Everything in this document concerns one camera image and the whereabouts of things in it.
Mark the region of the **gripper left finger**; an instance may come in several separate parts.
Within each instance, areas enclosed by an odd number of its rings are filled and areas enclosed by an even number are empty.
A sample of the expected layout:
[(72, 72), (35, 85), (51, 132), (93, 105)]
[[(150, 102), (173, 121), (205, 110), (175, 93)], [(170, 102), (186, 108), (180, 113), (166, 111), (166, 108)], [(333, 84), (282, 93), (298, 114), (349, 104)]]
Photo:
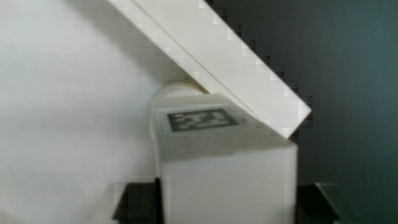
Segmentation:
[(159, 224), (155, 183), (131, 183), (127, 185), (113, 220), (118, 224)]

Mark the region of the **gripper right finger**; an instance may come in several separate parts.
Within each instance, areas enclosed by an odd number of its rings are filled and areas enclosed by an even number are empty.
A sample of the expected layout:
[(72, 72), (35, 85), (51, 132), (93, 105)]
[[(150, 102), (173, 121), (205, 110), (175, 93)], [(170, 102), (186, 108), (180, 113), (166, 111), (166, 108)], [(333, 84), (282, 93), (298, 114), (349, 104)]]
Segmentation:
[(317, 182), (298, 187), (296, 224), (344, 224), (333, 183)]

